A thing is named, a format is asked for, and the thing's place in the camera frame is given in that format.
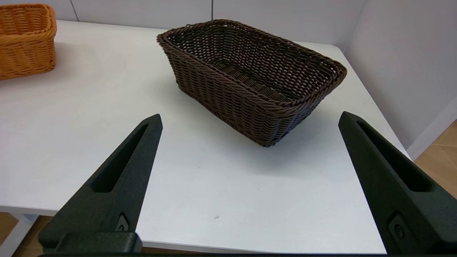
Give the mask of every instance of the wooden floor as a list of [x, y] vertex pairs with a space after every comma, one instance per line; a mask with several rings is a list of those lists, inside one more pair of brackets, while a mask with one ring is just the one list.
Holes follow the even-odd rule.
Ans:
[[[457, 121], [455, 121], [427, 150], [416, 159], [416, 164], [431, 178], [437, 181], [445, 190], [457, 198]], [[42, 254], [37, 237], [39, 231], [48, 223], [51, 217], [40, 216], [14, 257], [36, 257]], [[17, 220], [8, 213], [0, 213], [0, 244], [3, 243]], [[148, 253], [188, 253], [182, 251], [146, 248]]]

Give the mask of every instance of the orange wicker basket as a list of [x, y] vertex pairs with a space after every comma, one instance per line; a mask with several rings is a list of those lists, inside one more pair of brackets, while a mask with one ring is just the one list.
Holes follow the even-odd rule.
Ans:
[[49, 5], [0, 5], [0, 80], [54, 69], [56, 31]]

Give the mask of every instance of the woven basket wall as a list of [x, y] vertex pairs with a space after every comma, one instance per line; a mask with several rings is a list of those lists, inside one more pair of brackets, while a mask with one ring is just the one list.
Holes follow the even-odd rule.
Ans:
[[0, 5], [0, 80], [54, 69], [56, 31], [49, 5]]
[[157, 41], [183, 92], [267, 147], [300, 124], [347, 73], [337, 61], [237, 21], [188, 25]]

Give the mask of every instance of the white wall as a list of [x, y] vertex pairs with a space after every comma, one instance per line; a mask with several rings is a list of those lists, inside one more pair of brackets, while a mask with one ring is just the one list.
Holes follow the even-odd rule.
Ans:
[[174, 28], [211, 20], [211, 0], [72, 0], [79, 21]]
[[456, 11], [455, 0], [367, 0], [345, 52], [413, 159], [457, 118]]
[[365, 0], [214, 0], [213, 18], [251, 25], [290, 40], [344, 49]]

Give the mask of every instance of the screw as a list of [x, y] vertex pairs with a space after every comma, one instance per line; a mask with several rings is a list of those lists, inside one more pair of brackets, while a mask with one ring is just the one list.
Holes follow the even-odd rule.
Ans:
[[402, 226], [396, 224], [395, 225], [395, 234], [399, 237], [399, 238], [404, 238], [404, 229]]

